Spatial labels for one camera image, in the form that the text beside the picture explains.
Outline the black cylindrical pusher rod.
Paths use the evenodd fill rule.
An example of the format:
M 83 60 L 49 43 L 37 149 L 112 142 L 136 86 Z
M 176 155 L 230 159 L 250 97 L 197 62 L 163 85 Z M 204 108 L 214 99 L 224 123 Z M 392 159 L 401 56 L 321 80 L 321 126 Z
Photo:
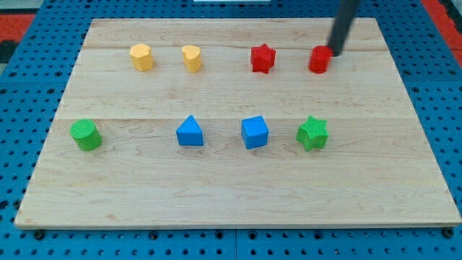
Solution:
M 327 46 L 333 51 L 333 56 L 341 55 L 360 3 L 361 0 L 341 0 L 339 2 L 338 12 L 327 42 Z

